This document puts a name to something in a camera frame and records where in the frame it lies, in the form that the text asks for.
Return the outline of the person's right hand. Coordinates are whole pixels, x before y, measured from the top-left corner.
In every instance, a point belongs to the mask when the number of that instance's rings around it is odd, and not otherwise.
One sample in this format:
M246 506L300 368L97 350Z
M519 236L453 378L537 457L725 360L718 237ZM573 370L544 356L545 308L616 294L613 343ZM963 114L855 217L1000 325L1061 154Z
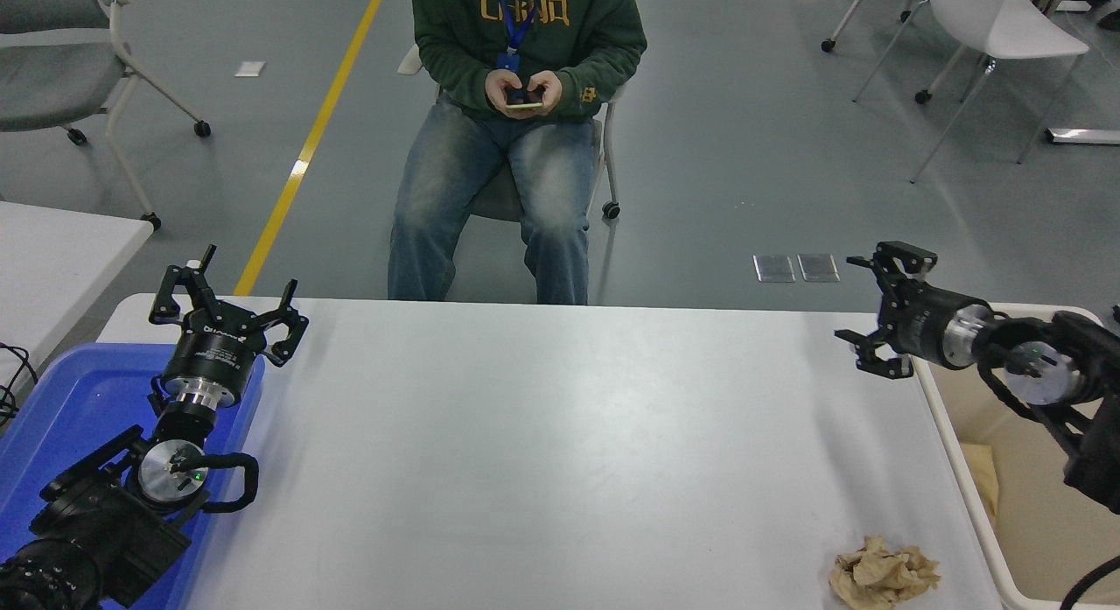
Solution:
M521 120L532 116L532 110L519 110L508 107L508 91L520 91L521 81L515 72L508 69L493 69L485 79L485 93L489 104L502 116Z

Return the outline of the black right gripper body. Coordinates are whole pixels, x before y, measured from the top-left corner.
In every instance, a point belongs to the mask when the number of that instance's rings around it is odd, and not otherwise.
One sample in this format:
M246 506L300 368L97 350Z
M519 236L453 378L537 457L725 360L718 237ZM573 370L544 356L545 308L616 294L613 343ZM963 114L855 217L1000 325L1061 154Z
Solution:
M900 280L884 292L879 322L896 354L960 370L976 363L973 342L988 323L988 303L920 280Z

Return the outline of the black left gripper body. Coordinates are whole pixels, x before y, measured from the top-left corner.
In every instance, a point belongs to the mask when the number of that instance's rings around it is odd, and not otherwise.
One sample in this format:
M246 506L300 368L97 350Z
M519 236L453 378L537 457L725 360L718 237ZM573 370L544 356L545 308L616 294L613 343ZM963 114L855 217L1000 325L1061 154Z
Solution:
M171 362L164 370L164 390L177 392L193 379L217 383L227 392L248 388L265 339L261 331L241 330L241 325L225 328L205 311L186 315Z

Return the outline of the person's left hand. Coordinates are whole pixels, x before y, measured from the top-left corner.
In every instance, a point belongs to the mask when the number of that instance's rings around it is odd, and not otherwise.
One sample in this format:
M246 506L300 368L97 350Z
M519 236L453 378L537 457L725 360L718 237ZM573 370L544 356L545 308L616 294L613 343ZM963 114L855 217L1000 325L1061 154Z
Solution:
M524 85L528 93L532 93L539 98L540 107L529 109L528 118L545 118L556 111L557 104L563 98L563 83L553 71L541 71L529 77L528 85Z

